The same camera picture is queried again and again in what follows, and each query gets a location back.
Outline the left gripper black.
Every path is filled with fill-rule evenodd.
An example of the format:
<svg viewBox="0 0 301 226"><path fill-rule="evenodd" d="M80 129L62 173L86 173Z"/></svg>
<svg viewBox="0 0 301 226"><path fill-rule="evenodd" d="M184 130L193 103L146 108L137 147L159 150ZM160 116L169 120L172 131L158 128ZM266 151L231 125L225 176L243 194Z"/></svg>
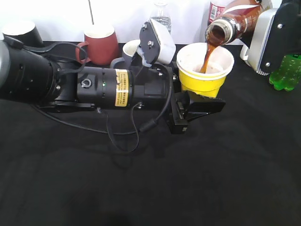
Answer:
<svg viewBox="0 0 301 226"><path fill-rule="evenodd" d="M77 75L77 98L79 103L101 110L130 109L138 104L143 110L158 111L158 116L148 119L139 131L146 132L164 119L173 134L183 134L187 121L219 113L226 105L219 98L189 96L183 102L183 119L176 106L174 72L160 64L129 69L85 67Z"/></svg>

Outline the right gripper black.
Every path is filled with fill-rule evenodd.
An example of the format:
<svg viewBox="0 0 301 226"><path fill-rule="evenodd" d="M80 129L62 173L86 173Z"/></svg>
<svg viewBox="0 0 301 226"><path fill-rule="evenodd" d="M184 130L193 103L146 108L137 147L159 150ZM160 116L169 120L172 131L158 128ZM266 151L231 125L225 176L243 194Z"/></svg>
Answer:
<svg viewBox="0 0 301 226"><path fill-rule="evenodd" d="M277 9L263 52L263 71L280 67L283 57L301 53L301 2L284 0Z"/></svg>

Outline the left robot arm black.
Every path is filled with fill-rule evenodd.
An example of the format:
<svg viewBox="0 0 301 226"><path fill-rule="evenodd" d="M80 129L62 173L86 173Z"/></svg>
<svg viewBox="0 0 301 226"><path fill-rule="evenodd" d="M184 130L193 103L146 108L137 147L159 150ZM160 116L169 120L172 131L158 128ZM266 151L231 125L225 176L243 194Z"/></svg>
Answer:
<svg viewBox="0 0 301 226"><path fill-rule="evenodd" d="M50 56L55 44L44 48L7 37L0 42L0 97L33 105L45 115L96 110L158 111L140 132L164 119L173 134L182 134L200 117L220 112L222 99L180 91L175 68L144 67L136 60L128 69L79 65Z"/></svg>

